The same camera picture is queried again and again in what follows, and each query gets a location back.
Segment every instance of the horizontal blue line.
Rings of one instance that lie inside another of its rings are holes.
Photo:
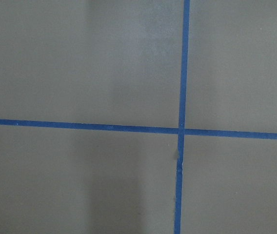
[[[277,140],[277,133],[185,129],[185,134],[186,135],[194,135],[194,136],[239,137],[239,138],[274,139],[274,140]]]
[[[104,130],[104,131],[119,131],[119,132],[178,134],[177,128],[124,126],[124,125],[108,125],[108,124],[92,124],[92,123],[67,123],[67,122],[0,119],[0,125]]]
[[[0,119],[0,125],[43,127],[43,128],[69,128],[69,129],[137,132],[137,133],[178,134],[178,128],[144,127],[144,126],[127,126],[127,125],[124,126],[124,125],[108,125],[108,124],[92,124],[92,123],[67,123],[67,122]],[[224,130],[185,129],[185,135],[277,140],[277,133],[238,132],[238,131],[224,131]]]

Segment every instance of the gray tile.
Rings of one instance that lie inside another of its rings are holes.
[[[0,118],[176,127],[182,0],[0,1]]]
[[[187,136],[182,233],[276,234],[277,140]]]
[[[0,233],[171,234],[176,138],[0,126]]]
[[[187,127],[277,132],[277,1],[191,9]]]

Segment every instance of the vertical blue line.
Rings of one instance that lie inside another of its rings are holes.
[[[183,172],[184,136],[185,136],[185,104],[186,104],[189,14],[190,14],[190,0],[184,0],[181,84],[180,84],[179,113],[178,113],[178,161],[177,161],[177,181],[176,181],[176,210],[175,210],[175,221],[174,221],[175,234],[180,234],[180,231],[181,231],[181,206],[182,206],[182,182],[183,182],[182,172]]]

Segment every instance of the blue grout line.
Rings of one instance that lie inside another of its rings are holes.
[[[194,136],[240,137],[240,138],[274,139],[274,140],[277,140],[277,133],[185,129],[185,134],[186,135],[194,135]]]
[[[109,124],[92,124],[92,123],[67,123],[67,122],[0,119],[0,125],[102,130],[102,131],[118,131],[118,132],[136,132],[136,133],[178,134],[178,128],[109,125]],[[185,135],[277,140],[277,133],[241,132],[241,131],[225,131],[225,130],[185,129]]]
[[[91,123],[47,122],[47,121],[12,120],[12,119],[0,119],[0,125],[105,130],[105,131],[119,131],[119,132],[138,132],[138,133],[162,133],[162,134],[178,133],[177,128],[124,126],[124,125],[91,124]]]
[[[188,31],[189,31],[190,0],[184,0],[183,33],[182,33],[182,58],[181,81],[178,112],[178,161],[176,181],[176,207],[174,220],[174,234],[181,232],[182,184],[183,184],[183,156],[185,137],[185,106],[186,106],[186,81],[188,63]]]

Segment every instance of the gray floor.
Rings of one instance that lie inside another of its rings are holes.
[[[0,118],[178,127],[182,0],[0,1]],[[192,0],[186,128],[277,133],[277,0]],[[0,234],[172,234],[177,136],[0,126]],[[186,136],[183,234],[277,234],[277,140]]]

